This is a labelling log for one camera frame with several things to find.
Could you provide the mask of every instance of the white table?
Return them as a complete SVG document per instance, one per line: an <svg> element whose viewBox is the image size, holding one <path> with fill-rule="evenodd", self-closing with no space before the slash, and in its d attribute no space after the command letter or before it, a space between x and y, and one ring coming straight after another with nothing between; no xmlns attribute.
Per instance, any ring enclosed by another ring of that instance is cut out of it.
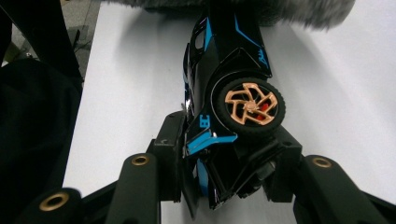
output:
<svg viewBox="0 0 396 224"><path fill-rule="evenodd" d="M283 94L283 126L304 154L329 157L362 189L396 203L396 2L357 1L330 31L262 28ZM164 117L181 109L182 59L196 17L102 3L64 186L83 196L118 179ZM184 203L162 203L163 223L192 223ZM262 191L220 210L202 199L193 223L295 223L291 204Z"/></svg>

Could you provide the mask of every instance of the gray fur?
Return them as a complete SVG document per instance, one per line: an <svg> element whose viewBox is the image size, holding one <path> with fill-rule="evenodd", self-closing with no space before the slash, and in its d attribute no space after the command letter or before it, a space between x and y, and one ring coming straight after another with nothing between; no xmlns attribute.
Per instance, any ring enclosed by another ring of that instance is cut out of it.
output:
<svg viewBox="0 0 396 224"><path fill-rule="evenodd" d="M206 0L108 0L132 7L196 7ZM238 3L246 0L230 0ZM261 25L278 21L298 22L305 27L329 29L347 17L355 0L251 0L257 4Z"/></svg>

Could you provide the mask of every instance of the blue accent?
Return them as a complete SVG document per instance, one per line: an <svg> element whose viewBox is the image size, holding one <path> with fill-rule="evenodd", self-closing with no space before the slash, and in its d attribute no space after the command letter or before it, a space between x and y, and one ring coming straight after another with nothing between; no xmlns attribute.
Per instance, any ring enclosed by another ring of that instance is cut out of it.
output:
<svg viewBox="0 0 396 224"><path fill-rule="evenodd" d="M207 176L207 171L202 163L201 160L197 161L197 172L198 172L198 180L199 180L199 186L201 187L201 192L204 194L204 196L209 196L209 191L208 191L208 183L209 183L209 178Z"/></svg>
<svg viewBox="0 0 396 224"><path fill-rule="evenodd" d="M210 117L208 115L205 115L206 119L204 119L203 115L199 116L199 127L200 128L209 128L210 127Z"/></svg>
<svg viewBox="0 0 396 224"><path fill-rule="evenodd" d="M209 46L210 38L212 37L212 28L210 27L209 18L206 19L206 35L205 35L205 51Z"/></svg>
<svg viewBox="0 0 396 224"><path fill-rule="evenodd" d="M239 29L239 24L238 24L238 20L236 19L236 15L233 15L233 17L235 18L235 30L238 34L240 34L241 36L243 36L246 40L248 40L250 43L254 44L255 46L257 46L259 48L259 61L263 64L265 64L265 66L267 68L269 68L268 66L268 62L265 60L264 57L264 51L262 50L262 46L260 46L258 43L254 42L252 39L250 39L247 35L245 35L240 29Z"/></svg>
<svg viewBox="0 0 396 224"><path fill-rule="evenodd" d="M192 142L188 143L187 148L189 149L190 155L192 155L214 144L231 143L235 141L237 137L238 135L216 137L212 136L212 133L209 130L206 130L197 138L192 140Z"/></svg>

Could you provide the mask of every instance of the floor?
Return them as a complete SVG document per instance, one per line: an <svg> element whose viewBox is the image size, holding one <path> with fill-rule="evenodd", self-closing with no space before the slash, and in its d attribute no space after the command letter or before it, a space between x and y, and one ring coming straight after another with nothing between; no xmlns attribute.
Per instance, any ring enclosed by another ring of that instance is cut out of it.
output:
<svg viewBox="0 0 396 224"><path fill-rule="evenodd" d="M101 0L61 0L67 31L70 33L76 30L80 31L75 53L79 63L79 70L83 77L85 77L87 71L100 4ZM16 59L36 58L29 42L16 27L13 27L12 42L19 50L19 55Z"/></svg>

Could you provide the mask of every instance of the toy car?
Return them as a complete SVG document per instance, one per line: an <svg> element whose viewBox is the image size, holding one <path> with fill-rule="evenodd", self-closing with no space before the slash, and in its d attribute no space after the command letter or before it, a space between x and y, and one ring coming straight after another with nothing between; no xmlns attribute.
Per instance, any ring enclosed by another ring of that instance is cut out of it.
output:
<svg viewBox="0 0 396 224"><path fill-rule="evenodd" d="M197 160L200 186L213 208L235 193L251 193L238 192L244 186L238 177L219 173L234 165L235 153L227 148L265 145L285 116L282 96L267 83L272 73L260 28L248 13L244 7L210 7L195 24L184 56L185 154Z"/></svg>

